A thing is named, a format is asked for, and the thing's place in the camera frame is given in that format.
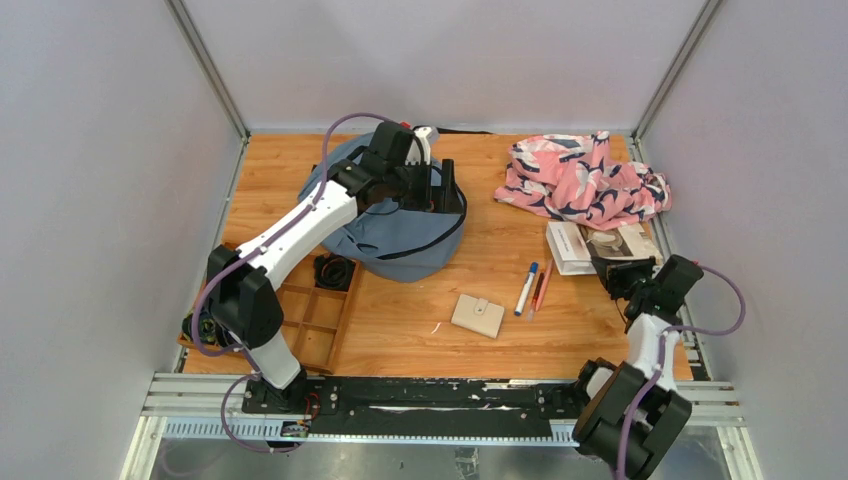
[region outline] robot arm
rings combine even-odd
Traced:
[[[207,281],[257,248],[260,255],[234,270],[210,292],[206,307],[248,350],[263,378],[281,395],[302,375],[280,327],[284,314],[276,290],[291,270],[322,240],[370,206],[393,198],[407,210],[459,213],[462,204],[453,183],[453,161],[444,160],[441,186],[431,185],[430,143],[438,133],[430,127],[412,131],[394,122],[381,123],[368,147],[356,149],[330,168],[321,198],[319,187],[298,207],[258,237],[233,251],[219,246],[209,256]],[[362,155],[357,164],[353,160]],[[267,244],[304,209],[312,210],[291,229]]]
[[[574,438],[580,442],[581,453],[617,465],[626,412],[659,373],[638,404],[625,444],[624,473],[642,480],[659,465],[692,413],[692,404],[677,393],[674,383],[674,347],[680,334],[666,329],[681,323],[677,311],[704,272],[677,255],[655,277],[653,259],[594,258],[593,263],[611,297],[630,301],[624,313],[630,350],[617,367],[602,358],[583,366],[574,389],[587,404],[574,427]]]

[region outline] small beige wallet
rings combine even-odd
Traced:
[[[491,338],[498,337],[504,308],[484,298],[462,294],[456,302],[451,323]]]

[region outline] wooden tray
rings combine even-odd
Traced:
[[[354,262],[353,279],[347,292],[315,286],[313,261],[308,255],[292,270],[277,290],[283,307],[283,338],[294,356],[307,370],[332,374],[337,353],[344,340],[354,296],[362,277],[362,267]],[[177,343],[187,348],[194,344],[182,334]],[[220,350],[207,346],[209,350]],[[240,353],[228,355],[241,356]]]

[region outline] pen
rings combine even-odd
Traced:
[[[553,273],[553,270],[551,270],[552,268],[554,268],[553,258],[548,261],[548,268],[545,269],[545,280],[542,281],[539,279],[539,281],[542,282],[542,291],[539,293],[539,300],[536,302],[537,312],[542,309],[542,301],[545,300],[545,292],[548,291],[548,282],[551,281],[551,273]]]
[[[528,322],[533,321],[533,314],[535,314],[536,310],[538,310],[538,308],[536,308],[536,304],[539,301],[539,290],[542,289],[542,282],[544,282],[545,278],[547,278],[547,276],[545,275],[546,273],[547,272],[540,273],[539,274],[539,281],[536,282],[536,291],[533,292],[533,300],[530,300],[530,313],[527,314],[527,321]]]
[[[524,304],[527,302],[527,295],[530,294],[530,287],[533,286],[533,278],[536,276],[536,270],[539,269],[539,264],[533,262],[530,264],[530,271],[527,272],[527,280],[524,281],[524,287],[521,289],[521,296],[518,297],[518,305],[515,306],[515,316],[520,317],[524,311]]]

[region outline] blue marker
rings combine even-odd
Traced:
[[[515,306],[515,316],[520,317],[524,311],[524,304],[527,302],[527,295],[530,295],[530,287],[533,286],[533,279],[536,277],[536,270],[539,269],[539,264],[533,262],[530,264],[530,271],[527,272],[527,280],[524,281],[524,288],[521,289],[521,296],[518,297],[518,305]]]

